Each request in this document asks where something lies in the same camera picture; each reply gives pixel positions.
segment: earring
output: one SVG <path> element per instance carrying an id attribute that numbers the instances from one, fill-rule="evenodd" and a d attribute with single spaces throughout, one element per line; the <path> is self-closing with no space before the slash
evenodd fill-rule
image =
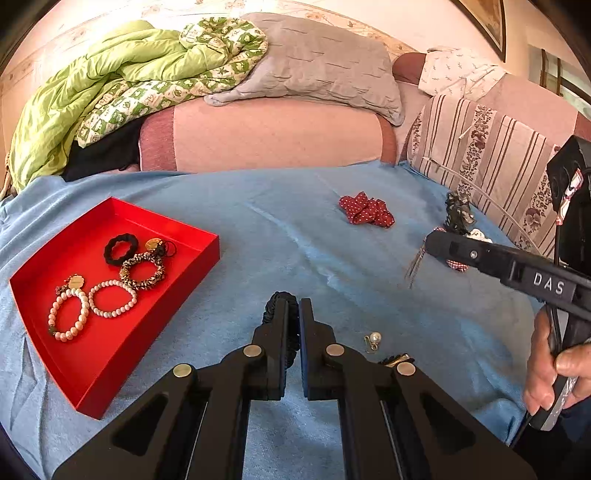
<path id="1" fill-rule="evenodd" d="M 379 343 L 382 341 L 382 334 L 373 332 L 363 337 L 365 340 L 365 351 L 367 353 L 375 353 L 379 349 Z"/>

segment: picture frame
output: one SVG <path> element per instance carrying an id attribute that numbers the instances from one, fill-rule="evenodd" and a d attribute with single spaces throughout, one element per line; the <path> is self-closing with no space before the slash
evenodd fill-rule
<path id="1" fill-rule="evenodd" d="M 499 58 L 506 61 L 507 34 L 503 0 L 452 0 L 487 39 Z"/>

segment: red tray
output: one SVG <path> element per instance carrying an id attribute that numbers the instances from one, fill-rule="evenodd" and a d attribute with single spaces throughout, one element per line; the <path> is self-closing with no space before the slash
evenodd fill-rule
<path id="1" fill-rule="evenodd" d="M 122 233 L 139 240 L 158 237 L 176 244 L 166 258 L 165 279 L 152 290 L 138 291 L 138 303 L 125 314 L 105 319 L 90 312 L 85 328 L 73 340 L 59 342 L 49 335 L 47 318 L 56 300 L 55 288 L 72 274 L 85 278 L 87 294 L 99 282 L 119 279 L 119 267 L 108 265 L 105 245 Z M 113 256 L 125 253 L 120 244 Z M 37 251 L 10 279 L 18 311 L 39 357 L 73 407 L 99 419 L 121 385 L 189 294 L 220 258 L 217 235 L 109 198 L 64 228 Z M 132 278 L 150 277 L 155 267 L 144 262 L 133 267 Z M 96 306 L 111 311 L 130 295 L 118 287 L 99 290 Z M 74 325 L 80 301 L 68 299 L 60 308 L 56 327 L 64 332 Z"/>

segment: striped fabric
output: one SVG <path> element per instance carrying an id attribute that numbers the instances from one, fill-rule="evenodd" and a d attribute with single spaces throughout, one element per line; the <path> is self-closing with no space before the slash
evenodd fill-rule
<path id="1" fill-rule="evenodd" d="M 405 153 L 430 179 L 469 193 L 516 246 L 551 256 L 556 214 L 545 167 L 557 150 L 496 110 L 439 95 L 411 127 Z"/>

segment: black hair tie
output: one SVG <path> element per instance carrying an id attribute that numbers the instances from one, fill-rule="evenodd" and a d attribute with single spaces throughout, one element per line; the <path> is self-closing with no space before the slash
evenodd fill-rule
<path id="1" fill-rule="evenodd" d="M 171 246 L 174 247 L 174 250 L 172 253 L 170 253 Z M 156 245 L 156 248 L 154 248 L 154 250 L 152 250 L 152 253 L 154 255 L 157 255 L 158 257 L 169 257 L 169 258 L 173 257 L 176 252 L 177 252 L 177 246 L 175 245 L 174 242 L 171 242 L 170 240 L 161 240 L 160 242 L 158 242 L 158 245 Z"/>
<path id="2" fill-rule="evenodd" d="M 129 250 L 127 250 L 127 253 L 122 257 L 113 258 L 111 256 L 111 252 L 115 244 L 117 244 L 118 242 L 129 243 Z M 121 265 L 123 265 L 123 262 L 133 257 L 137 251 L 138 239 L 135 237 L 135 235 L 132 235 L 131 233 L 124 233 L 123 235 L 118 235 L 115 238 L 109 240 L 109 243 L 105 246 L 105 252 L 103 253 L 103 256 L 105 257 L 105 261 L 109 265 L 115 265 L 116 267 L 120 267 Z"/>

